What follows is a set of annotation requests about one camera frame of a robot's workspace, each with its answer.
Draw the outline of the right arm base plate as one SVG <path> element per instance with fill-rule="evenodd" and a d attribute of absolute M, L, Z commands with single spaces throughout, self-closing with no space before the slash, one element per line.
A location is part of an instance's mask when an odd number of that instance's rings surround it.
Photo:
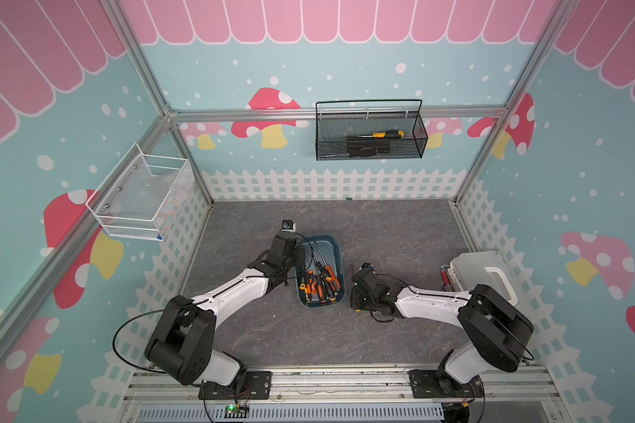
<path fill-rule="evenodd" d="M 474 400 L 484 397 L 483 383 L 476 376 L 468 384 L 459 384 L 436 370 L 412 369 L 407 372 L 414 398 L 458 398 Z"/>

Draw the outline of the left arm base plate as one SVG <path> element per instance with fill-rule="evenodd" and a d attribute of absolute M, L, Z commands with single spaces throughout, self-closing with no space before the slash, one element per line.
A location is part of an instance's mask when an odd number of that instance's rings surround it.
<path fill-rule="evenodd" d="M 268 400 L 273 373 L 246 371 L 234 378 L 229 385 L 204 382 L 199 386 L 199 400 Z"/>

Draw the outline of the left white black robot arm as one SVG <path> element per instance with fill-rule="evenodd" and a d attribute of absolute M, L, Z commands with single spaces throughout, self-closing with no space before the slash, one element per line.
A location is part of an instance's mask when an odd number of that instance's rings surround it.
<path fill-rule="evenodd" d="M 216 330 L 249 303 L 289 283 L 289 273 L 305 264 L 306 237 L 281 230 L 271 248 L 263 251 L 237 276 L 205 294 L 177 295 L 165 308 L 145 312 L 122 324 L 112 338 L 114 355 L 124 364 L 151 373 L 165 374 L 183 386 L 215 384 L 239 394 L 247 384 L 247 366 L 240 359 L 213 349 Z M 116 346 L 120 332 L 137 320 L 158 315 L 146 342 L 144 358 L 153 368 L 123 357 Z"/>

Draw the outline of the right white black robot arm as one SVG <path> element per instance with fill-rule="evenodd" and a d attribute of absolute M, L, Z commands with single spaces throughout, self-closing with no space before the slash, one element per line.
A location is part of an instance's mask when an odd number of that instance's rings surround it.
<path fill-rule="evenodd" d="M 451 350 L 435 370 L 431 384 L 442 395 L 469 384 L 496 369 L 515 372 L 522 361 L 532 361 L 527 345 L 534 326 L 526 315 L 494 288 L 478 284 L 458 293 L 421 289 L 406 282 L 390 286 L 371 264 L 363 264 L 351 278 L 351 307 L 395 318 L 422 318 L 460 327 L 468 342 Z"/>

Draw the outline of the teal plastic storage box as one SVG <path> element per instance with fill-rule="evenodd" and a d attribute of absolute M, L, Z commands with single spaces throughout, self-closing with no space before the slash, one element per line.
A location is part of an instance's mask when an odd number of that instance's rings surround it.
<path fill-rule="evenodd" d="M 305 274 L 296 280 L 300 303 L 305 308 L 327 308 L 342 302 L 347 296 L 347 287 L 343 276 L 343 262 L 340 245 L 335 237 L 319 234 L 303 239 L 305 248 Z M 323 266 L 329 265 L 340 281 L 341 291 L 337 301 L 327 297 L 325 281 L 321 275 Z"/>

